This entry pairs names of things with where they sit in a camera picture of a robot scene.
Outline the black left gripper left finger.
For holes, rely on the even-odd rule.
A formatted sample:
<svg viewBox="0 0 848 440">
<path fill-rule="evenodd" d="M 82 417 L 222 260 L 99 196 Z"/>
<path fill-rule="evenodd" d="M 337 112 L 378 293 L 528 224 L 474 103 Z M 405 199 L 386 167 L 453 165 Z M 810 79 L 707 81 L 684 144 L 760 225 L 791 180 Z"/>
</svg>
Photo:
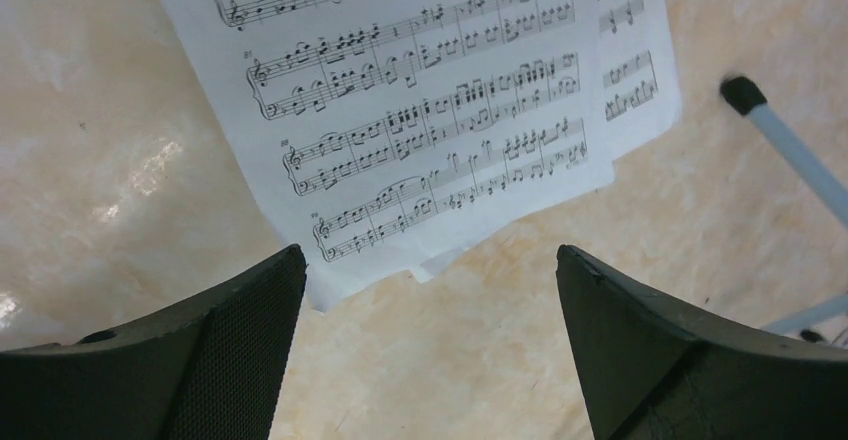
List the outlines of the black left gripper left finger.
<svg viewBox="0 0 848 440">
<path fill-rule="evenodd" d="M 137 320 L 1 355 L 5 439 L 265 439 L 306 286 L 292 245 Z"/>
</svg>

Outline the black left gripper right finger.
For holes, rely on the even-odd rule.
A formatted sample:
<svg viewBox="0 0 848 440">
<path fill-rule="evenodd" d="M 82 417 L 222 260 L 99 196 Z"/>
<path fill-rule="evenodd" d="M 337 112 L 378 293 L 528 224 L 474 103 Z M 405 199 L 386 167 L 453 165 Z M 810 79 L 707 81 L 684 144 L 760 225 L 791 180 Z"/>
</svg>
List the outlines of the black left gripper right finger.
<svg viewBox="0 0 848 440">
<path fill-rule="evenodd" d="M 573 246 L 557 286 L 598 439 L 843 439 L 847 353 L 751 328 Z"/>
</svg>

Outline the light blue music stand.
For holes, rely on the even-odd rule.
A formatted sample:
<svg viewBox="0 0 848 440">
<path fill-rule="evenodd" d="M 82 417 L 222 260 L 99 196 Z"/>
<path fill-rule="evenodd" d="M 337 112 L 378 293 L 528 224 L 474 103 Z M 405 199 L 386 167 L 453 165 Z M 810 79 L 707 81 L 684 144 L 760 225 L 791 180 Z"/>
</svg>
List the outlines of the light blue music stand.
<svg viewBox="0 0 848 440">
<path fill-rule="evenodd" d="M 847 226 L 847 189 L 825 167 L 815 153 L 779 118 L 760 88 L 744 75 L 730 74 L 719 87 L 722 99 L 741 117 L 750 121 L 783 160 L 827 207 L 843 227 Z M 818 326 L 847 315 L 847 295 L 824 302 L 773 321 L 762 329 L 777 335 L 795 335 L 809 343 L 847 347 L 847 328 L 832 340 L 816 330 Z"/>
</svg>

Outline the sheet music page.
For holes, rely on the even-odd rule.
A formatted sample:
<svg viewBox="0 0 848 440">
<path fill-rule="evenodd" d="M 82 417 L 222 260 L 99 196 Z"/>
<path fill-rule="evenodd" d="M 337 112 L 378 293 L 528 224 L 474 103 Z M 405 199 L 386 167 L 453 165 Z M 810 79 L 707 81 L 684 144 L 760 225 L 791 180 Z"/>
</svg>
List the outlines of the sheet music page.
<svg viewBox="0 0 848 440">
<path fill-rule="evenodd" d="M 680 118 L 681 91 L 665 0 L 580 0 L 597 18 L 591 45 L 598 66 L 582 73 L 592 89 L 583 118 L 598 131 L 580 139 L 574 114 L 562 113 L 558 134 L 537 134 L 518 165 L 435 201 L 431 212 L 456 212 L 470 239 L 413 268 L 426 282 L 513 220 L 571 200 L 614 180 L 612 163 L 655 139 Z"/>
<path fill-rule="evenodd" d="M 161 0 L 325 311 L 614 178 L 592 0 Z"/>
</svg>

